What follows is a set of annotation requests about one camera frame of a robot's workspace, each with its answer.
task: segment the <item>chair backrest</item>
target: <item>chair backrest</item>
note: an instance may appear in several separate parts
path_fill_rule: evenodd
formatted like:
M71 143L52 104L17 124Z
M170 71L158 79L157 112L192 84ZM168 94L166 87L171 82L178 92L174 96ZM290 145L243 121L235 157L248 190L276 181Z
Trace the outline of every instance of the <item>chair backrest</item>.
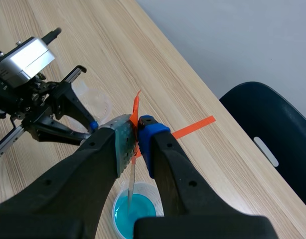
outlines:
M236 86L220 102L252 140L265 143L279 162L278 172L306 204L306 119L258 82Z

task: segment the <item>white wall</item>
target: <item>white wall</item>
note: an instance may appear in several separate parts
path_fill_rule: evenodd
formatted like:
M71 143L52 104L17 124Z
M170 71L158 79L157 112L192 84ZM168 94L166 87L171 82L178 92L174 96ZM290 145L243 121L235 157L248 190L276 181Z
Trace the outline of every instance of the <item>white wall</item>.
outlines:
M138 0L220 98L259 81L306 117L306 0Z

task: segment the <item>screw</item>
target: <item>screw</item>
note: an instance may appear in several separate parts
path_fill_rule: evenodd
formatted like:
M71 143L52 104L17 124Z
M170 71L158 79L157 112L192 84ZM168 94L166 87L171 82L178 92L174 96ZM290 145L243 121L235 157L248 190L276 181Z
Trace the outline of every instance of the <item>screw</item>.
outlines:
M31 99L32 99L32 101L38 100L39 99L39 94L33 93L32 96L31 96Z

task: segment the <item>wooden table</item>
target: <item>wooden table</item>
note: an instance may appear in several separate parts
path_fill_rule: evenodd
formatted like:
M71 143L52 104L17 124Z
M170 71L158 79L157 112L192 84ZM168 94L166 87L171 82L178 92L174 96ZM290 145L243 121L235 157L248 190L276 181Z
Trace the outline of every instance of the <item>wooden table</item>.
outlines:
M82 64L88 72L79 80L110 96L111 118L131 112L139 89L140 115L153 115L173 131L213 115L215 123L179 140L197 170L232 207L267 216L280 238L306 238L306 206L135 0L0 1L4 52L59 26L63 32L50 44L57 58L45 70L49 79L60 81ZM0 139L10 129L0 119ZM75 149L38 143L26 133L0 160L0 202ZM111 209L129 172L107 198L98 238L116 237ZM136 180L153 183L141 158Z

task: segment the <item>clear plastic cup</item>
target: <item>clear plastic cup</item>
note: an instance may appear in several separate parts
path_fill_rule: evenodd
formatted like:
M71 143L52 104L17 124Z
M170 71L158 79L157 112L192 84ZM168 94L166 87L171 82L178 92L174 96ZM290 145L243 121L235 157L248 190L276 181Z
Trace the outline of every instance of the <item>clear plastic cup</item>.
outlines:
M121 190L119 192L119 194L117 195L117 197L115 198L113 207L112 207L112 221L113 221L113 227L114 230L117 234L117 236L120 239L126 239L119 231L116 221L115 221L115 210L116 210L116 205L117 205L117 201L128 195L128 182L124 182L121 186ZM159 195L158 189L157 187L149 184L149 183L145 183L145 182L136 182L134 184L134 191L133 194L140 194L143 195L145 197L147 197L152 204L154 205L155 208L155 212L156 212L156 216L157 217L163 217L164 213L163 213L163 207L162 207L162 202L161 202L161 197Z
M84 81L76 80L72 90L84 107L91 113L99 125L106 123L112 111L110 98L102 91L90 89ZM77 132L87 132L87 129L75 119L68 117L70 127Z

